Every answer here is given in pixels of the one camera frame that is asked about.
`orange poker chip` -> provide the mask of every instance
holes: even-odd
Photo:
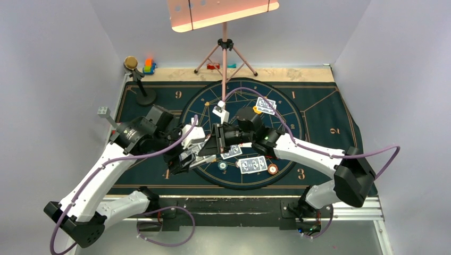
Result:
[[[276,174],[278,172],[279,172],[279,169],[277,168],[277,166],[275,164],[270,164],[268,166],[268,173],[269,174],[274,175],[274,174]]]
[[[257,106],[252,107],[252,109],[254,110],[254,112],[256,114],[261,114],[262,112],[260,112],[259,110],[257,110]]]

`orange block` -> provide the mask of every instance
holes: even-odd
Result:
[[[144,66],[152,66],[153,62],[154,62],[153,59],[148,58],[148,59],[146,59],[146,62],[144,63]]]

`white card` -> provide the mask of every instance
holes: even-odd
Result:
[[[277,108],[277,105],[275,104],[274,100],[267,99],[268,102],[274,107],[274,109]],[[274,115],[274,111],[270,108],[270,106],[265,102],[265,100],[262,97],[258,97],[257,104],[256,104],[257,110],[263,113]]]
[[[238,145],[231,145],[230,146],[230,150],[229,152],[226,153],[222,153],[221,157],[222,159],[228,159],[228,158],[232,158],[238,155],[243,154],[243,152],[241,151],[241,148]]]
[[[251,142],[240,143],[238,146],[243,148],[252,148],[252,143]]]
[[[251,174],[268,170],[265,156],[238,160],[241,174]]]

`pink tripod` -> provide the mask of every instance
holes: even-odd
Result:
[[[257,76],[258,73],[250,66],[249,62],[241,55],[241,53],[237,50],[237,48],[234,46],[233,41],[231,39],[227,39],[227,22],[224,22],[222,24],[222,38],[218,40],[218,44],[214,46],[212,51],[207,55],[207,57],[202,61],[202,63],[194,69],[194,73],[199,72],[199,69],[205,64],[205,62],[212,61],[210,60],[211,55],[217,50],[217,48],[221,46],[222,48],[222,73],[221,71],[215,67],[215,69],[219,72],[220,75],[222,75],[222,100],[224,101],[226,98],[226,83],[229,82],[229,80],[244,66],[244,64],[247,65],[247,67],[252,71],[254,76]],[[236,71],[227,78],[227,50],[234,50],[237,55],[243,60],[242,65],[236,69]]]

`number 2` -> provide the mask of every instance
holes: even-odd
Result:
[[[304,170],[302,168],[298,169],[297,172],[299,173],[299,175],[297,176],[299,180],[305,179]]]
[[[331,134],[340,134],[340,130],[339,129],[330,129],[330,133]]]

